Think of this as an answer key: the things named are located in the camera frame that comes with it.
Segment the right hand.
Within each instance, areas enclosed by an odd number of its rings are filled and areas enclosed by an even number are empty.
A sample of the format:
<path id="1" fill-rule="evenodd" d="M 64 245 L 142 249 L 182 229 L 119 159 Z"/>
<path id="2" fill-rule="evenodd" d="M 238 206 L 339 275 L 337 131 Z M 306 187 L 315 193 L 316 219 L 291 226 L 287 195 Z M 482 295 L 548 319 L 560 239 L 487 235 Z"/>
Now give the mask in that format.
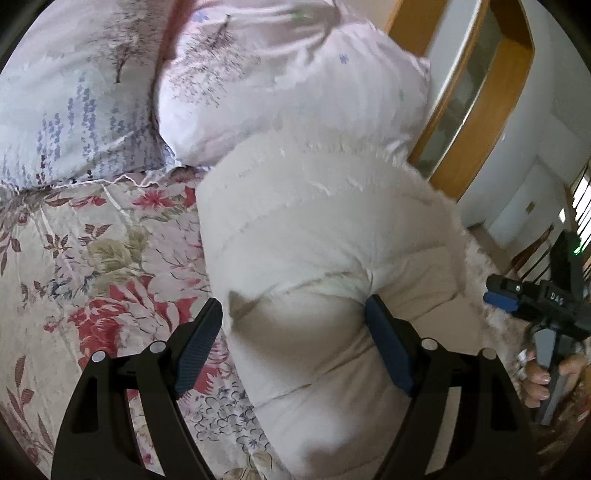
<path id="1" fill-rule="evenodd" d="M 586 357 L 579 354 L 565 359 L 560 364 L 560 375 L 567 379 L 563 391 L 564 396 L 572 392 L 586 367 Z M 550 373 L 537 363 L 536 351 L 533 348 L 527 349 L 521 381 L 522 399 L 525 406 L 530 409 L 539 408 L 541 403 L 550 397 L 550 382 Z"/>

